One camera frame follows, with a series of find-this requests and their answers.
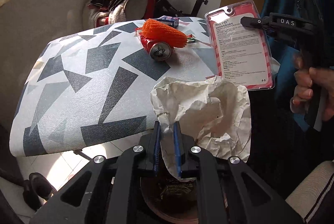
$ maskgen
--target geometric patterned tablecloth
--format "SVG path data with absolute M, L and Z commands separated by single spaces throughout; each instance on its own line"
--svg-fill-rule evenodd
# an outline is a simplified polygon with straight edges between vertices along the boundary
M 144 20 L 116 23 L 48 43 L 24 85 L 10 133 L 14 156 L 75 150 L 152 129 L 150 91 L 164 76 L 202 81 L 218 73 L 205 20 L 178 30 L 198 43 L 168 60 L 150 58 L 135 36 Z

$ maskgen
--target orange foam net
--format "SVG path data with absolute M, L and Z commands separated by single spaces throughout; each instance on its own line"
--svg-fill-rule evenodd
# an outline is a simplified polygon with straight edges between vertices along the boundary
M 184 33 L 153 19 L 148 19 L 144 23 L 142 35 L 146 38 L 164 41 L 171 47 L 183 48 L 187 44 L 187 36 Z

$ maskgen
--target silver screw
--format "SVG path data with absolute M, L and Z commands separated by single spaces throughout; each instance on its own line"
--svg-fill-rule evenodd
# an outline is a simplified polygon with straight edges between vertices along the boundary
M 140 146 L 140 145 L 136 145 L 136 146 L 133 147 L 134 152 L 142 152 L 143 149 L 144 149 L 144 147 Z
M 98 155 L 98 156 L 96 156 L 96 157 L 94 157 L 94 162 L 95 163 L 102 163 L 104 161 L 104 157 L 103 156 L 101 156 L 101 155 Z
M 232 157 L 230 158 L 230 162 L 231 162 L 232 164 L 239 164 L 239 163 L 240 163 L 240 158 L 237 157 L 237 156 L 232 156 Z
M 190 149 L 193 153 L 197 154 L 201 151 L 200 147 L 194 146 Z

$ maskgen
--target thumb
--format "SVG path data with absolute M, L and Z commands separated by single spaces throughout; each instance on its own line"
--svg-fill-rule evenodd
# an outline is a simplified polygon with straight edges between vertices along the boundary
M 309 75 L 316 84 L 324 87 L 330 95 L 334 96 L 334 70 L 310 68 Z

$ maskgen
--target crumpled paper bag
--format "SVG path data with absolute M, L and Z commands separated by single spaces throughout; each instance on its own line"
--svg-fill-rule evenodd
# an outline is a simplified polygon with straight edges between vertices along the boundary
M 161 151 L 168 171 L 180 181 L 175 165 L 173 123 L 215 157 L 247 161 L 251 146 L 251 106 L 245 86 L 220 76 L 184 82 L 165 77 L 151 91 L 161 127 Z

